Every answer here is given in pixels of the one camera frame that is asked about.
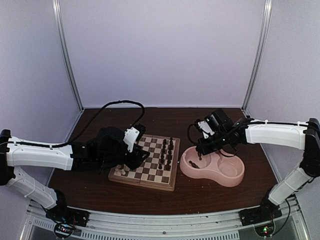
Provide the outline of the dark tall chess piece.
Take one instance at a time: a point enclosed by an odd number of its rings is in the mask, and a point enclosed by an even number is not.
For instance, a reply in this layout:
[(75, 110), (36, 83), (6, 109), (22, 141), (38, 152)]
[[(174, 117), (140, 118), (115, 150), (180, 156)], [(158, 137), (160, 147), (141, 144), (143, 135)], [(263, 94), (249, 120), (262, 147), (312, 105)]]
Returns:
[(171, 164), (172, 160), (171, 159), (168, 159), (166, 164), (169, 166)]

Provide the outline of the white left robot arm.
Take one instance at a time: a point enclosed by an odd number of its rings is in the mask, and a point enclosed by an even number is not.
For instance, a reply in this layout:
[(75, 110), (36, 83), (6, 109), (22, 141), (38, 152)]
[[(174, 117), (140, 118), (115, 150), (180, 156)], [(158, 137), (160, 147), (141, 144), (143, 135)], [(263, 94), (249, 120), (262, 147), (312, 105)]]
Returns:
[(131, 170), (141, 166), (149, 152), (137, 145), (145, 126), (138, 124), (122, 131), (103, 127), (85, 143), (27, 142), (13, 137), (10, 130), (0, 133), (0, 184), (13, 187), (52, 212), (61, 222), (72, 218), (62, 192), (49, 188), (22, 170), (22, 166), (47, 167), (73, 172), (102, 172), (118, 165)]

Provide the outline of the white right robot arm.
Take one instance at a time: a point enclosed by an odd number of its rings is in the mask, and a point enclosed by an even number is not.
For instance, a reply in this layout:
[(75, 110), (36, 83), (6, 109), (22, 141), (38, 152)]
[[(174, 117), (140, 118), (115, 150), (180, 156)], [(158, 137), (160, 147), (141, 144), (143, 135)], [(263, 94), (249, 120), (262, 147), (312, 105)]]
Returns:
[(320, 176), (320, 121), (280, 122), (249, 115), (233, 122), (223, 109), (197, 119), (193, 125), (202, 134), (194, 144), (202, 155), (226, 146), (261, 145), (278, 183), (256, 210), (259, 220), (268, 220), (276, 207)]

